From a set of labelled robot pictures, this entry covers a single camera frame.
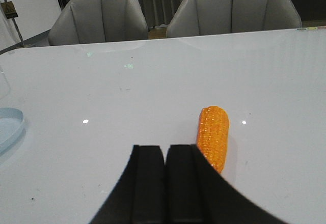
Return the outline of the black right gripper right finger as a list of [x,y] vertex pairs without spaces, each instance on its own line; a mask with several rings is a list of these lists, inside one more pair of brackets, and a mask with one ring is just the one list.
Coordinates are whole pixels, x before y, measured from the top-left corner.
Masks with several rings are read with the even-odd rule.
[[233,188],[195,145],[171,145],[168,223],[283,223]]

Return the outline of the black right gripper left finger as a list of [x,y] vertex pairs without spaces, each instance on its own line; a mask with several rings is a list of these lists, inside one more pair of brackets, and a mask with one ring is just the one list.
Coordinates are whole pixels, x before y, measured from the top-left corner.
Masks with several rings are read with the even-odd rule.
[[165,164],[159,146],[134,145],[114,189],[90,223],[165,223]]

